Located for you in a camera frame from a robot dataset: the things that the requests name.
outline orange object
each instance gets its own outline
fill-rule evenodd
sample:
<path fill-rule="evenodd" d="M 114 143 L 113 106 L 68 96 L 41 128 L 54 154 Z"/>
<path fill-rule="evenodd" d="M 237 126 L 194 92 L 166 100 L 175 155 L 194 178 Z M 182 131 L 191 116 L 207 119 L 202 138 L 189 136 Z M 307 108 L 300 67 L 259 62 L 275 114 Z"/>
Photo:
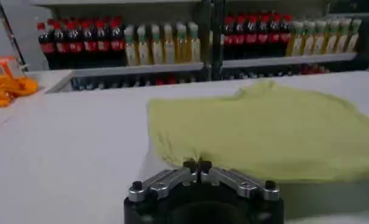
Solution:
<path fill-rule="evenodd" d="M 16 97 L 31 95 L 37 89 L 38 83 L 26 76 L 0 75 L 0 107 L 8 106 Z"/>

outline folded fabric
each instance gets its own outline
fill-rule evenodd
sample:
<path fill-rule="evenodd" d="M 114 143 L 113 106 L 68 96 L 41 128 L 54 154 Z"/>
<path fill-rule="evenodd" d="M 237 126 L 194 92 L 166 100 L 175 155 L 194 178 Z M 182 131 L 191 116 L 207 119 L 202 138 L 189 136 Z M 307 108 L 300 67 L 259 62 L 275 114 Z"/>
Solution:
<path fill-rule="evenodd" d="M 369 117 L 346 100 L 259 82 L 234 96 L 153 99 L 149 132 L 165 161 L 210 160 L 262 179 L 369 178 Z"/>
<path fill-rule="evenodd" d="M 28 77 L 10 78 L 0 75 L 0 107 L 6 107 L 20 96 L 28 96 L 38 89 L 38 83 Z"/>

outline bottle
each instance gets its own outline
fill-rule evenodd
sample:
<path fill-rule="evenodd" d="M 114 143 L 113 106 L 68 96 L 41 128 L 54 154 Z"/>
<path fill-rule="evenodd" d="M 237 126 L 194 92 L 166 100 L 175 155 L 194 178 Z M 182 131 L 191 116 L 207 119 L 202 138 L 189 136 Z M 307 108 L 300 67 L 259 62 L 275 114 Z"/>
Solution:
<path fill-rule="evenodd" d="M 234 26 L 234 35 L 232 42 L 234 59 L 240 59 L 244 57 L 244 27 L 245 17 L 240 15 L 236 18 L 236 24 Z"/>
<path fill-rule="evenodd" d="M 172 28 L 168 23 L 164 25 L 164 61 L 167 64 L 175 63 L 175 47 L 172 39 Z"/>
<path fill-rule="evenodd" d="M 286 55 L 287 45 L 289 44 L 290 38 L 292 37 L 292 16 L 284 15 L 283 20 L 280 24 L 280 36 L 279 36 L 279 56 Z"/>
<path fill-rule="evenodd" d="M 314 45 L 312 54 L 321 54 L 324 47 L 326 21 L 317 20 L 315 25 Z"/>
<path fill-rule="evenodd" d="M 337 31 L 339 29 L 340 21 L 335 19 L 328 23 L 328 33 L 325 35 L 325 44 L 323 54 L 331 54 L 334 52 L 337 41 Z"/>
<path fill-rule="evenodd" d="M 275 14 L 269 22 L 269 35 L 268 35 L 268 53 L 269 57 L 276 57 L 278 55 L 279 48 L 279 15 Z"/>
<path fill-rule="evenodd" d="M 348 29 L 350 29 L 350 24 L 351 24 L 351 19 L 341 20 L 334 53 L 340 54 L 345 51 L 345 45 L 346 45 L 347 38 L 348 38 Z"/>
<path fill-rule="evenodd" d="M 56 46 L 53 41 L 53 36 L 50 36 L 50 34 L 45 31 L 44 23 L 38 23 L 37 30 L 38 42 L 40 43 L 41 50 L 43 51 L 46 60 L 48 61 L 49 69 L 58 69 L 58 64 L 56 61 Z"/>
<path fill-rule="evenodd" d="M 361 19 L 354 19 L 351 25 L 351 33 L 348 37 L 347 44 L 345 46 L 345 50 L 347 52 L 354 52 L 356 49 L 356 42 L 359 38 L 359 27 L 362 24 Z"/>
<path fill-rule="evenodd" d="M 112 20 L 110 23 L 111 26 L 111 59 L 113 61 L 113 65 L 115 66 L 124 66 L 125 59 L 125 43 L 124 43 L 124 34 L 122 33 L 122 29 L 119 25 L 120 21 Z"/>
<path fill-rule="evenodd" d="M 299 56 L 302 46 L 303 23 L 294 21 L 292 25 L 293 35 L 287 45 L 286 56 Z"/>
<path fill-rule="evenodd" d="M 138 62 L 138 56 L 136 53 L 136 45 L 133 41 L 133 26 L 128 26 L 125 31 L 125 51 L 126 51 L 126 57 L 127 62 L 129 66 L 136 66 L 139 65 Z"/>
<path fill-rule="evenodd" d="M 68 54 L 69 54 L 69 44 L 67 39 L 66 31 L 62 29 L 59 22 L 54 23 L 54 42 L 56 43 L 56 49 L 59 54 L 58 62 L 62 69 L 68 68 Z"/>
<path fill-rule="evenodd" d="M 247 28 L 245 30 L 245 58 L 255 58 L 256 53 L 256 40 L 258 38 L 256 34 L 256 23 L 258 19 L 256 16 L 250 15 L 248 17 Z"/>
<path fill-rule="evenodd" d="M 233 58 L 232 44 L 233 44 L 233 30 L 234 19 L 230 16 L 225 18 L 224 39 L 223 39 L 223 59 L 229 60 Z"/>
<path fill-rule="evenodd" d="M 86 64 L 83 58 L 83 34 L 75 28 L 74 22 L 68 23 L 69 51 L 72 57 L 73 68 L 81 68 Z"/>
<path fill-rule="evenodd" d="M 163 64 L 163 48 L 160 41 L 160 29 L 152 25 L 152 56 L 155 64 Z"/>
<path fill-rule="evenodd" d="M 198 25 L 195 23 L 189 24 L 190 36 L 191 36 L 191 61 L 200 62 L 201 61 L 201 43 L 198 38 Z"/>
<path fill-rule="evenodd" d="M 146 41 L 146 27 L 144 25 L 139 26 L 137 29 L 138 34 L 138 55 L 141 65 L 150 65 L 149 49 Z"/>
<path fill-rule="evenodd" d="M 186 27 L 180 23 L 177 24 L 177 63 L 187 62 L 187 38 Z"/>
<path fill-rule="evenodd" d="M 304 29 L 305 34 L 303 37 L 303 44 L 301 48 L 301 55 L 311 55 L 313 50 L 314 43 L 314 22 L 305 21 Z"/>
<path fill-rule="evenodd" d="M 258 55 L 260 57 L 267 56 L 267 40 L 269 38 L 269 17 L 267 15 L 263 15 L 262 19 L 258 25 Z"/>

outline metal shelf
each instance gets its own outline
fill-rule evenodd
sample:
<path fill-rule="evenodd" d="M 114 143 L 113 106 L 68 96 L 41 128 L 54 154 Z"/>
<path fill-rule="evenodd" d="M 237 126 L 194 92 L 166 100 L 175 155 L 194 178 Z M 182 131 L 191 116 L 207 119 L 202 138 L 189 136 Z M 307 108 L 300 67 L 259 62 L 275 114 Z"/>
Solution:
<path fill-rule="evenodd" d="M 246 67 L 271 66 L 271 65 L 293 65 L 305 63 L 323 63 L 330 61 L 349 61 L 355 58 L 355 56 L 356 53 L 345 53 L 345 54 L 326 54 L 326 55 L 311 55 L 299 57 L 224 60 L 222 62 L 222 68 L 246 68 Z"/>
<path fill-rule="evenodd" d="M 200 0 L 29 0 L 32 5 L 104 5 L 129 3 L 199 2 Z"/>
<path fill-rule="evenodd" d="M 128 75 L 128 74 L 143 74 L 157 72 L 183 72 L 183 71 L 198 71 L 203 68 L 203 63 L 186 63 L 186 64 L 166 64 L 166 65 L 141 65 L 141 66 L 124 66 L 114 68 L 89 68 L 75 69 L 72 71 L 73 77 L 89 77 L 89 76 L 104 76 L 104 75 Z"/>

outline white tabletop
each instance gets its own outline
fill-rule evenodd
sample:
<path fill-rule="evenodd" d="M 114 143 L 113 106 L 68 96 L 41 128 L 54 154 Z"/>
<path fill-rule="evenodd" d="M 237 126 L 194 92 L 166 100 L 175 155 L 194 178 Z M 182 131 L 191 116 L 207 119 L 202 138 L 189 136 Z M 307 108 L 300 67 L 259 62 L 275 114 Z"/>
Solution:
<path fill-rule="evenodd" d="M 274 80 L 344 97 L 369 116 L 369 72 Z M 122 223 L 127 186 L 168 166 L 150 145 L 149 99 L 233 94 L 254 82 L 32 97 L 0 121 L 0 224 Z"/>

